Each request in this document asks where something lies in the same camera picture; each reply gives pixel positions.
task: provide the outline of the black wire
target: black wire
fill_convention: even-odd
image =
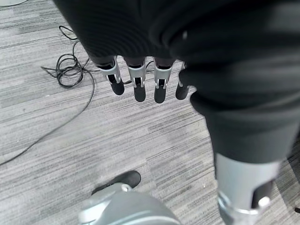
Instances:
[[[69,29],[69,28],[67,28],[67,27],[65,27],[65,26],[59,26],[59,27],[58,27],[58,29],[61,31],[61,33],[62,33],[65,37],[67,37],[68,39],[70,39],[70,40],[77,40],[77,39],[78,39],[77,37],[69,37],[68,35],[65,34],[65,32],[62,31],[61,28],[64,28],[64,29],[66,29],[66,30],[72,32],[73,34],[75,34],[74,31],[72,31],[71,29]]]
[[[152,61],[150,61],[150,62],[148,62],[147,63],[147,65],[146,65],[146,68],[145,68],[145,70],[147,71],[147,68],[148,68],[148,66],[151,64],[151,63],[153,63],[154,61],[152,60]]]
[[[64,27],[64,26],[59,26],[60,31],[62,32],[62,34],[64,36],[66,36],[67,38],[69,38],[70,40],[74,40],[74,38],[70,38],[68,35],[66,35],[61,28],[65,28],[71,32],[73,32],[72,30]],[[63,124],[61,124],[60,126],[58,126],[57,128],[51,130],[50,132],[46,133],[45,135],[41,136],[39,139],[37,139],[34,143],[32,143],[31,145],[29,145],[25,150],[23,150],[21,153],[17,154],[16,156],[0,163],[0,166],[7,164],[13,160],[15,160],[16,158],[20,157],[21,155],[25,154],[32,146],[34,146],[35,144],[39,143],[41,140],[43,140],[45,137],[47,137],[48,135],[54,133],[55,131],[57,131],[58,129],[62,128],[63,126],[65,126],[66,124],[68,124],[69,122],[71,122],[72,120],[74,120],[75,118],[77,118],[90,104],[90,102],[92,101],[92,98],[94,96],[94,92],[95,92],[95,80],[93,75],[91,74],[92,70],[88,70],[85,68],[85,66],[88,64],[89,62],[89,58],[86,60],[86,62],[84,63],[84,65],[82,66],[80,64],[80,62],[78,61],[78,59],[75,56],[75,46],[79,41],[76,41],[73,44],[73,48],[72,48],[72,54],[63,54],[61,55],[56,63],[56,68],[48,68],[48,67],[41,67],[47,74],[51,75],[52,77],[56,78],[59,85],[63,88],[72,88],[76,85],[78,85],[82,80],[83,80],[83,74],[88,74],[91,78],[92,81],[92,92],[90,94],[90,98],[88,100],[88,102],[86,103],[86,105],[84,106],[84,108],[78,112],[75,116],[73,116],[72,118],[70,118],[69,120],[67,120],[66,122],[64,122]],[[74,61],[74,65],[72,66],[67,66],[67,67],[62,67],[62,63],[67,61],[67,60],[72,60]],[[74,75],[78,75],[77,81],[73,84],[63,84],[61,82],[61,78],[63,76],[74,76]]]

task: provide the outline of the robotic finger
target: robotic finger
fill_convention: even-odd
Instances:
[[[186,68],[186,64],[183,62],[181,66],[181,70],[184,70]],[[180,80],[178,81],[177,89],[176,89],[176,98],[178,100],[184,100],[188,95],[188,89],[189,87],[184,85]]]
[[[140,57],[140,58],[124,57],[124,60],[127,63],[130,79],[133,83],[135,99],[138,102],[143,102],[146,98],[145,57]]]
[[[154,100],[157,103],[163,103],[165,100],[166,88],[170,79],[174,61],[175,60],[172,59],[154,58]]]
[[[105,57],[100,60],[101,63],[97,63],[97,67],[100,69],[101,74],[105,76],[110,83],[113,92],[116,95],[122,95],[124,93],[124,84],[120,75],[120,69],[117,63],[116,56]]]

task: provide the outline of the floor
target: floor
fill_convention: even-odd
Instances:
[[[71,52],[72,41],[59,25],[67,23],[50,0],[0,7],[0,162],[68,120],[89,98],[88,77],[66,90],[40,68],[54,67],[61,54]],[[87,57],[80,47],[76,55]],[[118,61],[127,80],[125,63]],[[162,200],[184,225],[223,224],[205,121],[188,98],[175,98],[180,66],[173,66],[161,105],[153,99],[151,72],[143,103],[134,100],[131,84],[119,97],[94,73],[96,93],[88,109],[0,168],[0,224],[77,224],[80,204],[92,189],[132,169],[142,175],[137,190]],[[299,148],[296,143],[283,163],[273,203],[259,225],[300,224],[293,212],[300,206]]]

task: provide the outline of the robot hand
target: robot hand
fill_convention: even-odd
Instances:
[[[214,151],[218,204],[228,224],[253,224],[299,130],[300,15],[284,0],[54,0],[113,91],[124,87],[114,55],[125,56],[137,101],[144,58],[187,63],[179,87],[195,86]],[[169,79],[156,60],[156,101]]]

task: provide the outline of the metal joint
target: metal joint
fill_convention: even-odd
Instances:
[[[113,76],[114,76],[114,78],[115,78],[115,80],[116,80],[117,83],[120,83],[120,82],[121,82],[120,69],[119,69],[118,62],[117,62],[117,58],[116,58],[116,57],[114,57],[114,66],[113,66],[111,69],[102,69],[102,68],[100,68],[100,67],[99,67],[99,69],[100,69],[100,71],[101,71],[101,74],[102,74],[103,76],[106,77],[106,79],[108,80],[108,82],[109,82],[110,84],[113,84],[113,83],[109,80],[109,77],[108,77],[108,76],[110,76],[110,75],[113,75]]]

